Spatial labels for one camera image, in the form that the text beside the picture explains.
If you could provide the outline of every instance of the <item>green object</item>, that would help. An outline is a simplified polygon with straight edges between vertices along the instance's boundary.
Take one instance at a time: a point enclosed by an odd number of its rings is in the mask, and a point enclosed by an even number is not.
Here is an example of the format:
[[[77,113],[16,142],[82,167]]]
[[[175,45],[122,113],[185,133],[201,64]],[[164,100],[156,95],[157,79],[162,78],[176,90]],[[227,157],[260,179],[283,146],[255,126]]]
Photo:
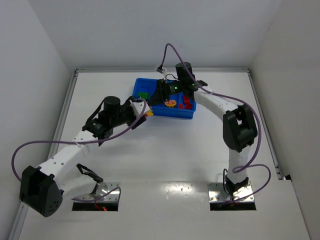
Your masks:
[[[145,100],[149,100],[149,93],[148,92],[139,92],[138,93],[138,96],[142,99],[145,99]]]

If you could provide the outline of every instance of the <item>plastic container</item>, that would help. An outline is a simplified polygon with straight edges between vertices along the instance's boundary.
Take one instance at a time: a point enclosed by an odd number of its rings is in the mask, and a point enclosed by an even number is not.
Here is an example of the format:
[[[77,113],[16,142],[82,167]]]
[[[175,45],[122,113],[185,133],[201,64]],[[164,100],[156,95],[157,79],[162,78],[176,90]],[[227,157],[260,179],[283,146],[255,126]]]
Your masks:
[[[149,98],[154,94],[157,87],[157,79],[150,78],[137,78],[134,84],[133,96],[139,98],[139,93],[149,93]],[[170,96],[170,100],[175,100],[176,105],[174,107],[168,107],[164,103],[152,106],[152,112],[155,116],[174,117],[182,119],[192,119],[194,112],[196,111],[196,103],[189,99],[190,109],[184,109],[187,105],[184,102],[183,93],[174,94]]]

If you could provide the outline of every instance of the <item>wall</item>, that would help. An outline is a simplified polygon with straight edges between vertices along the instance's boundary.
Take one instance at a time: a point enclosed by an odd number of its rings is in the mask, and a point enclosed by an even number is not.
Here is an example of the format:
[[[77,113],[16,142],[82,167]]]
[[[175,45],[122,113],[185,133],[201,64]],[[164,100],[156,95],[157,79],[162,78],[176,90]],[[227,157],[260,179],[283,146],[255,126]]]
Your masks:
[[[70,70],[155,67],[167,42],[194,67],[248,67],[280,1],[29,0]]]
[[[0,1],[0,73],[0,240],[6,240],[20,203],[11,156],[26,141],[53,138],[70,79],[27,0]],[[19,174],[45,160],[49,147],[23,149]]]
[[[251,71],[279,162],[320,239],[320,1],[283,0]]]

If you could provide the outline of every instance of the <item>purple cable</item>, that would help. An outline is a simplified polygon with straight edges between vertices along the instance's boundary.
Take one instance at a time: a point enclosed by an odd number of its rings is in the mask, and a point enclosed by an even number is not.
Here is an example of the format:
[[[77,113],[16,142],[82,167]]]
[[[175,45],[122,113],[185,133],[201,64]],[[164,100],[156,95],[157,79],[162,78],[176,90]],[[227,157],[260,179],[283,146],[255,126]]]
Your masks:
[[[237,97],[233,97],[233,96],[228,96],[228,95],[224,95],[224,94],[219,94],[219,93],[215,93],[215,92],[211,92],[211,91],[208,91],[207,89],[203,88],[197,81],[196,79],[194,78],[194,76],[191,74],[191,72],[189,71],[189,69],[187,68],[185,62],[183,61],[182,57],[180,56],[180,54],[178,53],[177,49],[171,44],[171,43],[167,43],[165,45],[165,48],[164,48],[164,54],[163,54],[163,59],[162,59],[162,62],[161,62],[161,66],[163,66],[164,62],[165,62],[165,58],[166,58],[166,54],[167,54],[167,48],[168,46],[170,46],[172,48],[172,50],[175,52],[176,56],[179,58],[181,64],[183,65],[184,69],[186,70],[186,72],[188,73],[189,77],[192,79],[192,81],[203,91],[205,91],[206,93],[208,94],[211,94],[211,95],[214,95],[214,96],[217,96],[217,97],[221,97],[221,98],[226,98],[226,99],[231,99],[231,100],[235,100],[235,101],[238,101],[242,104],[245,104],[247,105],[250,110],[252,111],[254,117],[255,117],[255,120],[256,120],[256,123],[257,123],[257,126],[258,126],[258,141],[257,141],[257,144],[256,144],[256,149],[251,157],[251,159],[246,163],[246,165],[244,166],[237,166],[235,168],[232,169],[232,172],[234,174],[237,174],[237,173],[240,173],[241,171],[247,169],[247,168],[251,168],[251,167],[265,167],[267,168],[268,172],[269,172],[269,178],[268,178],[268,181],[266,182],[266,184],[264,184],[261,188],[259,188],[258,190],[256,190],[253,194],[261,191],[270,181],[271,179],[271,171],[270,169],[268,168],[268,166],[264,165],[264,164],[254,164],[254,165],[251,165],[250,164],[256,159],[257,155],[258,155],[258,152],[259,152],[259,149],[260,149],[260,146],[261,146],[261,138],[262,138],[262,130],[261,130],[261,123],[259,121],[259,118],[258,118],[258,114],[256,113],[256,111],[252,108],[252,106],[250,106],[247,102],[243,101],[242,99],[239,99]],[[248,196],[245,196],[245,197],[242,197],[240,199],[237,199],[236,201],[233,201],[233,202],[238,202],[238,201],[241,201],[242,199],[245,199],[247,197],[249,197],[250,195]]]
[[[71,200],[74,200],[74,201],[77,201],[77,202],[81,202],[81,203],[92,203],[92,202],[97,202],[99,201],[100,199],[103,199],[105,198],[106,196],[108,196],[110,193],[112,193],[113,191],[119,189],[119,197],[118,197],[118,200],[117,200],[117,204],[119,204],[119,201],[120,201],[120,196],[121,196],[121,188],[119,186],[115,187],[114,189],[112,189],[111,191],[103,194],[102,196],[98,196],[97,198],[94,198],[94,199],[90,199],[90,200],[84,200],[84,199],[79,199],[79,198],[72,198]]]
[[[27,146],[27,145],[31,145],[31,144],[68,144],[68,145],[77,145],[77,144],[82,144],[82,145],[85,145],[85,144],[102,144],[106,141],[110,141],[112,139],[115,139],[117,137],[120,137],[121,135],[125,134],[126,132],[128,132],[130,129],[132,129],[136,123],[139,121],[140,118],[142,118],[142,116],[144,115],[144,112],[146,110],[146,107],[147,107],[147,101],[144,99],[144,98],[139,98],[138,100],[141,100],[143,101],[144,105],[143,105],[143,108],[142,108],[142,111],[141,113],[139,114],[139,116],[136,117],[136,119],[134,120],[134,122],[128,126],[125,130],[123,130],[122,132],[114,135],[114,136],[111,136],[109,138],[105,138],[105,139],[100,139],[100,140],[93,140],[93,141],[78,141],[78,142],[75,142],[75,141],[55,141],[55,140],[38,140],[38,141],[28,141],[22,145],[20,145],[13,153],[12,155],[12,158],[11,158],[11,168],[12,168],[12,171],[13,171],[13,174],[15,175],[15,177],[21,182],[21,178],[19,177],[18,173],[17,173],[17,170],[16,170],[16,167],[15,167],[15,158],[16,158],[16,155],[18,153],[18,151],[20,149],[22,149],[23,147]]]

